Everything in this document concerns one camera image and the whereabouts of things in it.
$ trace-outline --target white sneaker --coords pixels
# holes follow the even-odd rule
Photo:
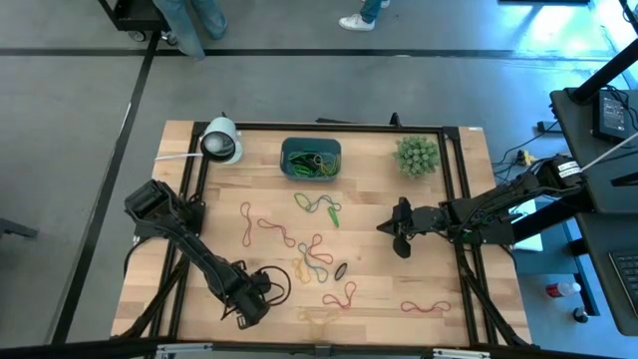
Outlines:
[[[372,31],[375,29],[375,22],[368,24],[363,21],[361,14],[354,14],[339,20],[339,26],[352,31]]]
[[[381,2],[381,8],[382,9],[387,9],[388,6],[390,6],[390,0],[383,0]]]

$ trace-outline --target gray floor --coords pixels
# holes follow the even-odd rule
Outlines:
[[[206,42],[207,48],[608,51],[586,7],[395,0],[374,33],[352,34],[341,31],[336,20],[356,11],[356,0],[219,2],[228,36]],[[12,1],[0,13],[0,30],[0,48],[140,46],[116,32],[98,4],[85,0]],[[0,243],[2,347],[48,338],[141,63],[140,57],[0,57],[0,216],[41,229],[35,240],[5,236]],[[499,159],[532,137],[536,122],[552,120],[550,91],[579,85],[601,65],[247,56],[195,64],[184,57],[155,57],[70,340],[109,335],[133,232],[123,199],[149,178],[164,121],[204,121],[225,111],[237,121],[324,117],[383,124],[398,112],[406,124],[484,127],[490,155]],[[526,148],[537,157],[567,150],[560,136]],[[548,349],[629,356],[638,341],[617,332],[600,290],[603,316],[580,325],[565,314],[574,303],[548,303],[538,294],[553,279],[521,279],[534,342]]]

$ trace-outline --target potted plant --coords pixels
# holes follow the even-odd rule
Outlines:
[[[435,171],[439,165],[437,144],[420,136],[408,136],[397,141],[397,151],[392,154],[401,174],[416,179]]]

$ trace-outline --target white lamp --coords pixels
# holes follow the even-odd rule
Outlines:
[[[204,158],[220,164],[231,165],[241,159],[243,148],[239,142],[241,133],[227,117],[218,117],[208,125],[201,137],[201,153]]]

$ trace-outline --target wooden table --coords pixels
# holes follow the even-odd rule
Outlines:
[[[193,122],[166,123],[159,145],[159,156],[187,151]],[[484,134],[480,128],[460,128],[471,192],[479,194],[494,186]],[[244,131],[244,157],[233,166],[211,164],[208,170],[204,201],[206,217],[201,239],[216,254],[229,261],[244,259],[248,272],[263,265],[278,265],[292,278],[292,294],[283,305],[271,308],[261,322],[239,330],[233,317],[219,321],[222,304],[206,288],[203,275],[192,266],[188,275],[178,338],[188,340],[315,343],[402,346],[469,345],[460,280],[454,250],[436,234],[417,236],[412,241],[412,257],[402,259],[392,249],[392,237],[375,229],[389,219],[399,196],[406,196],[413,207],[436,206],[446,199],[442,171],[424,179],[401,177],[391,152],[401,134]],[[332,183],[292,182],[280,171],[281,143],[288,137],[333,138],[342,146],[342,169]],[[434,135],[427,136],[437,141]],[[461,193],[454,150],[448,144],[456,193]],[[175,191],[179,187],[184,160],[157,162],[153,177],[167,182]],[[303,192],[310,198],[327,193],[343,205],[338,213],[340,226],[335,228],[325,203],[317,212],[302,210],[293,198]],[[295,277],[292,260],[300,258],[297,248],[284,245],[281,233],[257,225],[252,229],[252,245],[241,243],[246,219],[239,207],[251,203],[253,224],[259,218],[283,224],[289,236],[310,243],[315,233],[323,236],[317,252],[331,253],[335,262],[327,265],[330,279],[303,284]],[[113,334],[129,328],[156,294],[166,250],[166,240],[152,239],[141,246],[131,259]],[[482,248],[490,297],[516,332],[529,340],[527,321],[511,258],[498,246]],[[349,267],[341,281],[332,277],[339,263]],[[282,275],[272,278],[285,283]],[[357,290],[352,308],[339,309],[322,304],[327,293],[344,300],[344,285],[354,281]],[[446,300],[448,312],[405,313],[403,301],[430,307]],[[172,308],[170,298],[164,308],[160,334],[167,333]],[[307,313],[315,324],[300,320]],[[480,305],[475,299],[479,337],[485,341]],[[321,323],[327,316],[337,319]]]

